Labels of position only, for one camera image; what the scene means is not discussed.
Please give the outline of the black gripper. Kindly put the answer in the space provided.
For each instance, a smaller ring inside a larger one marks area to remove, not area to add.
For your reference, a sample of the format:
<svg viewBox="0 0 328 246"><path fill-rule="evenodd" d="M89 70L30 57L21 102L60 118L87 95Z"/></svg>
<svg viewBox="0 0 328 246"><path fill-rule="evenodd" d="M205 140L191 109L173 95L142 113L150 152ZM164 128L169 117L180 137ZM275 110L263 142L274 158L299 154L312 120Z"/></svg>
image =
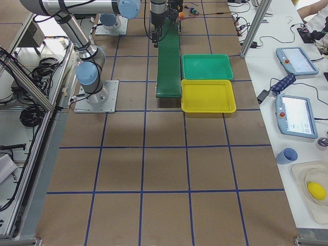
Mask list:
<svg viewBox="0 0 328 246"><path fill-rule="evenodd" d="M154 26L152 31L152 43L159 43L162 40L163 25Z"/></svg>

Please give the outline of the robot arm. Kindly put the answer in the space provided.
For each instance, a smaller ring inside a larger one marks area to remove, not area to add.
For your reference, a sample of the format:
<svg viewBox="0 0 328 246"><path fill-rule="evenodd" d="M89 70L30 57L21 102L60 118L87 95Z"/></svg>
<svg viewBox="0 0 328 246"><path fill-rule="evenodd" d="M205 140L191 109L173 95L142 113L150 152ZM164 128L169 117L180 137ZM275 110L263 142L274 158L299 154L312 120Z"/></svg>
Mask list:
<svg viewBox="0 0 328 246"><path fill-rule="evenodd" d="M104 52L84 34L74 14L114 14L127 19L138 16L140 1L21 1L30 12L52 17L64 30L79 52L82 63L76 68L86 100L91 104L103 103L109 91L101 81L105 63Z"/></svg>
<svg viewBox="0 0 328 246"><path fill-rule="evenodd" d="M151 24L154 26L152 32L152 43L154 47L158 47L160 38L162 36L162 28L166 23L166 20L170 20L171 23L175 23L179 13L182 12L183 1L172 0L151 0L150 1L150 14Z"/></svg>

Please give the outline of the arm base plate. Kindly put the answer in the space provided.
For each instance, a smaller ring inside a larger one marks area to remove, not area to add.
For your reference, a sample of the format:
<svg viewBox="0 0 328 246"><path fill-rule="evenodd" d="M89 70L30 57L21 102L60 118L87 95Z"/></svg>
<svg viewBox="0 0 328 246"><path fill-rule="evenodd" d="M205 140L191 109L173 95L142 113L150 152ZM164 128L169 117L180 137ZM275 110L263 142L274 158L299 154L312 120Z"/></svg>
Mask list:
<svg viewBox="0 0 328 246"><path fill-rule="evenodd" d="M105 80L102 90L75 103L75 113L115 113L119 81Z"/></svg>
<svg viewBox="0 0 328 246"><path fill-rule="evenodd" d="M95 29L97 36L124 36L127 32L128 19L122 16L117 16L114 25L106 26L101 19L99 19Z"/></svg>

